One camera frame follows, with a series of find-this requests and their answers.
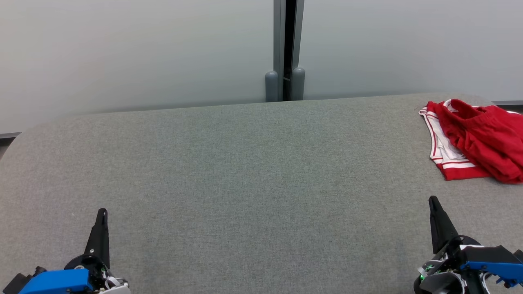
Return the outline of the red shorts with white trim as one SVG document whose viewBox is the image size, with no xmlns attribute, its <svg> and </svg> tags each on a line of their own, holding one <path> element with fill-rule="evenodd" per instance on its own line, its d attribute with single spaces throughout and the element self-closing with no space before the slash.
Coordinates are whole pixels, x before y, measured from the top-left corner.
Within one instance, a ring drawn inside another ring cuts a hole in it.
<svg viewBox="0 0 523 294">
<path fill-rule="evenodd" d="M 451 145 L 471 164 L 499 182 L 523 183 L 523 115 L 459 99 L 435 103 L 434 112 Z"/>
</svg>

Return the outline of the grey metal partition post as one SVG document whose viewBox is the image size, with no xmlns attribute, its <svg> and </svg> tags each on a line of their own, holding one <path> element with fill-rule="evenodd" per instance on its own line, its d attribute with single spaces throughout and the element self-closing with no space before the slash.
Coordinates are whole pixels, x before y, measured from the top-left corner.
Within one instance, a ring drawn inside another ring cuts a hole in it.
<svg viewBox="0 0 523 294">
<path fill-rule="evenodd" d="M 273 0 L 273 70 L 279 76 L 279 102 L 290 100 L 290 77 L 299 66 L 305 0 Z"/>
</svg>

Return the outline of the red basketball jersey white sleeves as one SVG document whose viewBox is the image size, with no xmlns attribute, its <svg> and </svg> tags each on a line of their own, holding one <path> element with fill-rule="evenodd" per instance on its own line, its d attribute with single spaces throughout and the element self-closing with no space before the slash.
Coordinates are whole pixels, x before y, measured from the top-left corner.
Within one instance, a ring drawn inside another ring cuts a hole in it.
<svg viewBox="0 0 523 294">
<path fill-rule="evenodd" d="M 432 147 L 430 158 L 439 168 L 447 181 L 473 178 L 493 178 L 478 166 L 471 164 L 465 156 L 453 147 L 445 136 L 434 112 L 435 102 L 428 104 L 419 111 L 430 132 Z"/>
</svg>

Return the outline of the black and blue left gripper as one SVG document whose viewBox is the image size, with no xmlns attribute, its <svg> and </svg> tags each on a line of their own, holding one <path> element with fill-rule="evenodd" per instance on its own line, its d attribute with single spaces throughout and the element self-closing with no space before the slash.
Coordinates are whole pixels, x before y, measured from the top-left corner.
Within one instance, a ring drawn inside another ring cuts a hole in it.
<svg viewBox="0 0 523 294">
<path fill-rule="evenodd" d="M 22 278 L 18 294 L 97 294 L 105 290 L 110 271 L 110 239 L 107 209 L 99 209 L 84 254 L 69 261 L 64 269 L 36 270 Z"/>
</svg>

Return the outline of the grey rounded post bumper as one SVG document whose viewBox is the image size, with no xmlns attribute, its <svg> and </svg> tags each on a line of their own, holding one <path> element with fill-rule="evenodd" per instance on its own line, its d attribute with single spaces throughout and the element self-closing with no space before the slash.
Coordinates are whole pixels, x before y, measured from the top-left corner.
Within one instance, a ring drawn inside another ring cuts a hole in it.
<svg viewBox="0 0 523 294">
<path fill-rule="evenodd" d="M 306 71 L 302 67 L 293 69 L 290 77 L 290 100 L 303 100 Z"/>
<path fill-rule="evenodd" d="M 279 101 L 279 76 L 276 71 L 265 74 L 265 99 L 266 102 Z"/>
</svg>

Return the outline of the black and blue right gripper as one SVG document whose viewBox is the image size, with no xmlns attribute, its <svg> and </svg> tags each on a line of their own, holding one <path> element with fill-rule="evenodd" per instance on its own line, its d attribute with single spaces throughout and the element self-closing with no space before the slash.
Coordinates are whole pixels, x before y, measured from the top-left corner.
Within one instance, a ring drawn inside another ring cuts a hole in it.
<svg viewBox="0 0 523 294">
<path fill-rule="evenodd" d="M 481 268 L 465 265 L 459 256 L 460 247 L 482 245 L 468 236 L 459 236 L 436 196 L 430 196 L 428 202 L 435 256 L 418 269 L 415 294 L 491 294 L 487 285 L 491 277 L 508 289 L 523 287 L 523 264 L 494 263 Z M 522 250 L 512 253 L 523 262 Z"/>
</svg>

